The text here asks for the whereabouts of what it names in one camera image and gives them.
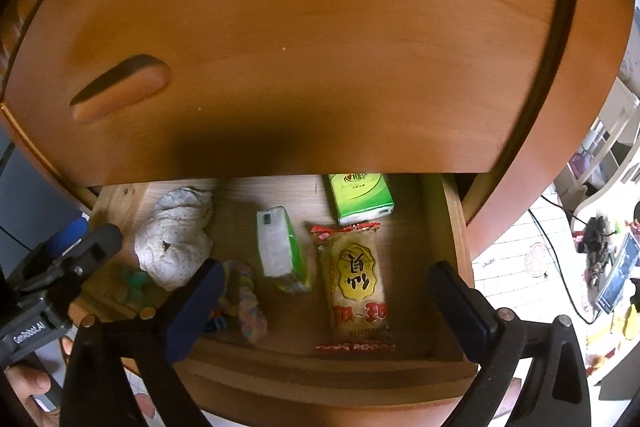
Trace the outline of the person's hand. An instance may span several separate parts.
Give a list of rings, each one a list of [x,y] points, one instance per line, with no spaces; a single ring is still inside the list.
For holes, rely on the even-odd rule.
[[[52,377],[42,364],[27,358],[5,369],[4,375],[36,426],[60,425],[60,409],[45,411],[35,399],[36,395],[45,395],[52,387]]]

